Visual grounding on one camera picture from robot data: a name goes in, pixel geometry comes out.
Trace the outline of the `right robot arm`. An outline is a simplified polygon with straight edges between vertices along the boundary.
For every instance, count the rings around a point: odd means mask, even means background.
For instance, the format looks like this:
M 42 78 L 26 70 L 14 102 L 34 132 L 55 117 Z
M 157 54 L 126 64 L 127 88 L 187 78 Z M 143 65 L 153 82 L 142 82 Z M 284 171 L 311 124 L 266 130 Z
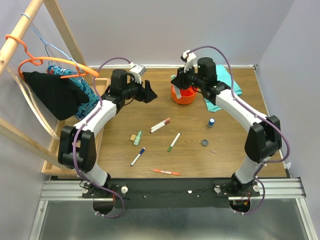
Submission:
M 190 87 L 199 89 L 212 104 L 228 112 L 247 132 L 244 145 L 246 156 L 240 168 L 232 174 L 228 191 L 236 196 L 247 192 L 258 172 L 282 146 L 280 120 L 266 116 L 239 98 L 226 83 L 218 80 L 216 64 L 210 57 L 196 60 L 184 57 L 184 66 L 171 80 L 175 93 Z

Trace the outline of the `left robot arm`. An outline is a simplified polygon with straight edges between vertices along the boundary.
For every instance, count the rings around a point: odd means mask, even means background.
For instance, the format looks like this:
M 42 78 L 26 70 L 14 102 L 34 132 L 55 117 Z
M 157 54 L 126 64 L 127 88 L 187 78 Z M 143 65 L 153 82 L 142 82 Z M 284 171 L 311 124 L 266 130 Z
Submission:
M 149 103 L 157 98 L 148 80 L 142 81 L 146 68 L 136 65 L 129 71 L 115 69 L 110 85 L 100 96 L 96 107 L 74 126 L 61 130 L 58 162 L 76 170 L 78 176 L 94 185 L 93 191 L 101 198 L 111 190 L 111 177 L 97 164 L 96 135 L 125 106 L 126 100 Z

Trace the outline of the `green highlighter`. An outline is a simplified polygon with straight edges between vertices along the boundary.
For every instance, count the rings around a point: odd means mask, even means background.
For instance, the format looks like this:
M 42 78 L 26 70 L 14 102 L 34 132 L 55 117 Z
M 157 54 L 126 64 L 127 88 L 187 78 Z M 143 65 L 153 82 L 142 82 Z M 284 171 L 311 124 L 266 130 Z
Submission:
M 176 77 L 176 75 L 172 75 L 170 78 L 171 78 L 171 80 L 173 80 L 174 78 Z M 180 91 L 180 89 L 177 87 L 177 86 L 175 86 L 174 84 L 171 84 L 172 85 L 172 87 L 173 87 L 173 90 L 174 90 L 174 93 L 175 93 L 175 96 L 176 96 L 176 98 L 179 100 L 179 99 L 181 99 L 181 91 Z

